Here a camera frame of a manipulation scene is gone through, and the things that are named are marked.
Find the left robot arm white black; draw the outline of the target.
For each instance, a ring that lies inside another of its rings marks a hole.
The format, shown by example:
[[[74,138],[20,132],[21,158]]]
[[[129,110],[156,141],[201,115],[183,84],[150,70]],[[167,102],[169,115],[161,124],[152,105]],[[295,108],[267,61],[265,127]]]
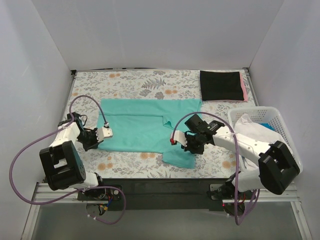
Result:
[[[88,129],[83,126],[81,115],[73,112],[58,124],[52,144],[39,152],[39,157],[49,187],[53,190],[67,188],[88,189],[101,185],[96,173],[88,173],[75,147],[80,142],[85,151],[97,149],[104,141],[105,129]]]

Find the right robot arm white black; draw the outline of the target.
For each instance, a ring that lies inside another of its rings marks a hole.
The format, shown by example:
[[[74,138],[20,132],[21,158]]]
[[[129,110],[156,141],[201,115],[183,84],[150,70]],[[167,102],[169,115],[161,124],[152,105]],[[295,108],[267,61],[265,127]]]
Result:
[[[177,130],[171,140],[180,143],[184,151],[201,155],[205,145],[210,144],[234,151],[237,157],[244,157],[250,163],[250,166],[240,163],[235,173],[215,191],[223,197],[233,198],[236,193],[259,189],[281,195],[302,172],[294,153],[281,140],[265,142],[250,138],[220,121],[208,123],[198,114],[191,116],[185,125],[188,131]]]

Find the teal t shirt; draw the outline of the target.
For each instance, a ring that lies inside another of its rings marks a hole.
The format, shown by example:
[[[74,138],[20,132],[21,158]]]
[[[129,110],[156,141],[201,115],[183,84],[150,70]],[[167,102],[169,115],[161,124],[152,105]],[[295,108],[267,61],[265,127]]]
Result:
[[[177,131],[188,128],[179,120],[201,109],[202,101],[191,99],[109,99],[100,102],[97,127],[109,122],[113,136],[98,145],[98,149],[110,152],[159,153],[170,165],[193,169],[195,155],[186,152],[179,145],[171,145],[170,137]]]

